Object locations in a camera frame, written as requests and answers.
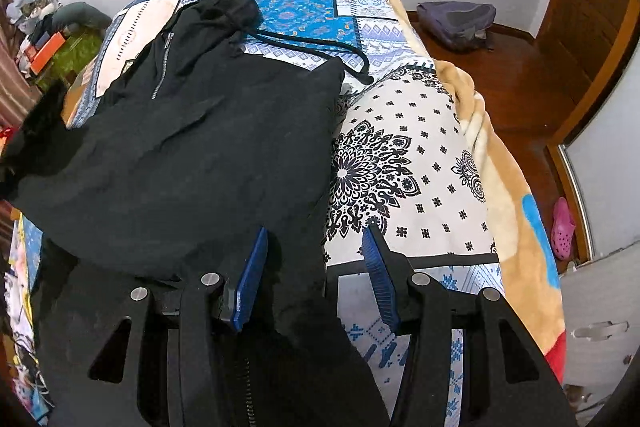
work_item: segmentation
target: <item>zipper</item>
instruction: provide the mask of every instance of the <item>zipper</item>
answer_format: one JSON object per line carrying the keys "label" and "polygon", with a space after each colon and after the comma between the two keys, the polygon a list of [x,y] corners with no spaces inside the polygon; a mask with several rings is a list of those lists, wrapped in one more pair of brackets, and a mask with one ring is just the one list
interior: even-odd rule
{"label": "zipper", "polygon": [[251,371],[249,368],[249,359],[244,359],[244,405],[246,407],[246,419],[249,427],[256,427],[254,396],[251,392]]}
{"label": "zipper", "polygon": [[158,95],[158,91],[160,90],[160,86],[164,82],[164,76],[166,75],[166,60],[169,56],[169,47],[171,46],[171,39],[174,38],[174,33],[171,32],[166,36],[166,42],[164,43],[164,57],[162,57],[162,74],[160,75],[160,81],[154,89],[154,93],[151,95],[151,100],[155,100]]}

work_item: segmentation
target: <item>triangular cutout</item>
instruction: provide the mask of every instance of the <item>triangular cutout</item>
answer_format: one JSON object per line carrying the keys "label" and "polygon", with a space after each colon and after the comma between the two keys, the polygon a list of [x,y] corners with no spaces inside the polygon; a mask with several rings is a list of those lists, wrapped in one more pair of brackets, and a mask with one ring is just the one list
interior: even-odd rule
{"label": "triangular cutout", "polygon": [[537,380],[540,376],[529,352],[507,321],[500,321],[504,374],[508,383]]}
{"label": "triangular cutout", "polygon": [[91,380],[120,383],[124,375],[124,362],[127,358],[131,320],[124,319],[113,331],[109,340],[100,350],[100,354],[89,369]]}

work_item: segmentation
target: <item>wooden floor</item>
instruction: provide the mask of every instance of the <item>wooden floor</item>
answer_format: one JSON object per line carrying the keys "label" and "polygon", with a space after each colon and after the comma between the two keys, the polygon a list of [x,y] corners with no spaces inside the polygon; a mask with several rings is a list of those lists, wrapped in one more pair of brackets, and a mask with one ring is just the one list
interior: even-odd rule
{"label": "wooden floor", "polygon": [[[545,144],[575,105],[563,92],[559,73],[535,45],[523,39],[494,34],[494,51],[458,54],[444,49],[419,28],[416,30],[431,57],[453,62],[473,77],[495,132],[529,182],[549,235],[553,206],[562,193]],[[564,271],[566,262],[558,263],[558,269]]]}

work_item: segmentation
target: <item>curtain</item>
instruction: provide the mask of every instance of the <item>curtain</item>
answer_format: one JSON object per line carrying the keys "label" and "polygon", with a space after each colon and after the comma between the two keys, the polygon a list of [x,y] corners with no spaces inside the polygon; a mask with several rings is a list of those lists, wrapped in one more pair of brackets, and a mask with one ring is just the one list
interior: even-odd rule
{"label": "curtain", "polygon": [[[6,6],[12,0],[0,0],[0,126],[22,123],[30,108],[39,98],[38,89],[31,87],[14,63],[14,57],[24,37],[6,16]],[[9,251],[13,223],[11,206],[0,201],[0,253]]]}

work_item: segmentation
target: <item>bed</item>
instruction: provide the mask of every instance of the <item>bed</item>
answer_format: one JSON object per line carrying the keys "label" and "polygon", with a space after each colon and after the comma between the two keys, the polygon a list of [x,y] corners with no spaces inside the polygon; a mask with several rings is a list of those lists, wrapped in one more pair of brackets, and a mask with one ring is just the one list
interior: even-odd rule
{"label": "bed", "polygon": [[[69,126],[81,126],[100,97],[181,6],[196,0],[135,0],[113,20],[95,60],[67,95]],[[522,172],[495,135],[473,80],[433,60],[399,0],[255,0],[261,29],[357,46],[374,83],[346,75],[334,136],[333,179],[324,259],[333,299],[351,342],[367,360],[391,413],[408,337],[380,319],[364,273],[362,230],[375,223],[392,250],[412,258],[446,287],[502,292],[561,380],[564,319],[558,276],[538,210]],[[358,70],[357,55],[317,46]],[[324,60],[253,38],[244,51],[313,69]],[[15,388],[46,422],[46,375],[37,370],[29,290],[42,233],[20,216],[5,275],[18,351]],[[464,346],[452,330],[447,427],[459,421]]]}

